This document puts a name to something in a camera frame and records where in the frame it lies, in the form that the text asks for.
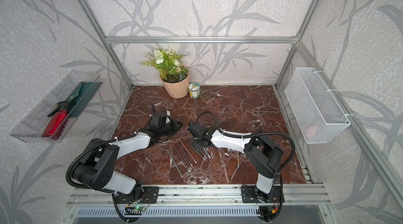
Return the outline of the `red striped pencil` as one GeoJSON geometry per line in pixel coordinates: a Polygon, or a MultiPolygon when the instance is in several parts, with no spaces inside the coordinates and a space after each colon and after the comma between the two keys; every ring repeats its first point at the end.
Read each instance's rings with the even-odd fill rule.
{"type": "Polygon", "coordinates": [[[193,157],[193,155],[191,154],[191,152],[187,149],[187,147],[186,147],[185,144],[184,144],[184,141],[179,141],[179,142],[182,144],[182,146],[184,147],[184,149],[187,151],[187,153],[189,154],[189,156],[191,157],[191,159],[193,160],[193,162],[194,162],[195,164],[197,164],[196,159],[193,157]]]}

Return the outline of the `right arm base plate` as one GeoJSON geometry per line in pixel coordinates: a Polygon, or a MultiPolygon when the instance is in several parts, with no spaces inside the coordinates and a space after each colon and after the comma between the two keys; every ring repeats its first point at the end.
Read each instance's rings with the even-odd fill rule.
{"type": "Polygon", "coordinates": [[[243,203],[285,202],[281,186],[274,185],[268,194],[259,191],[255,186],[242,185],[240,189],[243,203]]]}

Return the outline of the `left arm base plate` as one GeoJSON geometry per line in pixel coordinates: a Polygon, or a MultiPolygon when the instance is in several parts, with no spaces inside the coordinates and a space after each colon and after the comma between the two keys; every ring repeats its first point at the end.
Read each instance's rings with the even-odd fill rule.
{"type": "Polygon", "coordinates": [[[145,186],[135,188],[134,191],[128,195],[118,193],[115,196],[117,204],[140,203],[140,204],[156,204],[159,187],[145,186]]]}

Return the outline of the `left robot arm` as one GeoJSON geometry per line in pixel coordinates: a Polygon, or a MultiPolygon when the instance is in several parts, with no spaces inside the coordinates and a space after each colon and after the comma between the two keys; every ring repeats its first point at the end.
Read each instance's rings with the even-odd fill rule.
{"type": "Polygon", "coordinates": [[[141,182],[115,171],[116,161],[137,150],[147,149],[170,138],[183,126],[170,112],[154,112],[148,123],[135,134],[103,141],[94,138],[66,171],[66,182],[75,188],[93,189],[142,197],[141,182]]]}

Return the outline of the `dark blue pencil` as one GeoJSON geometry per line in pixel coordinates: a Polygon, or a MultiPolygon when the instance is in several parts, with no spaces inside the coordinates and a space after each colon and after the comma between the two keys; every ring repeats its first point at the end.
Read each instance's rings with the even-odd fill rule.
{"type": "Polygon", "coordinates": [[[180,160],[183,162],[184,166],[186,167],[186,169],[187,169],[188,171],[190,171],[190,168],[188,167],[188,165],[187,165],[186,162],[184,161],[184,159],[183,159],[183,157],[181,156],[181,154],[180,154],[180,152],[178,151],[178,149],[177,149],[175,146],[173,146],[173,147],[174,147],[175,151],[177,152],[177,154],[178,154],[180,160]]]}

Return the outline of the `blue striped pencil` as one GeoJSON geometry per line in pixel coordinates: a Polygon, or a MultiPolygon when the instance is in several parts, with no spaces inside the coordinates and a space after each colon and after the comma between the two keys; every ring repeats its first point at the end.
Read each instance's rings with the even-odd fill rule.
{"type": "Polygon", "coordinates": [[[188,157],[187,154],[185,153],[183,147],[180,145],[180,142],[178,142],[178,147],[181,149],[182,153],[183,153],[184,156],[185,156],[185,159],[188,161],[188,163],[190,164],[190,166],[193,167],[193,164],[191,163],[189,157],[188,157]]]}

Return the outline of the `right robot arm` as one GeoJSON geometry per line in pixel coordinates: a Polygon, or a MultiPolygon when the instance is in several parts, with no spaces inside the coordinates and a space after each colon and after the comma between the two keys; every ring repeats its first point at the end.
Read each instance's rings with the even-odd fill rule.
{"type": "Polygon", "coordinates": [[[280,132],[251,134],[225,132],[218,128],[206,128],[198,122],[189,122],[188,132],[193,136],[192,145],[200,150],[204,147],[226,148],[245,154],[258,172],[255,192],[263,197],[271,193],[281,165],[283,150],[271,135],[286,136],[280,132]]]}

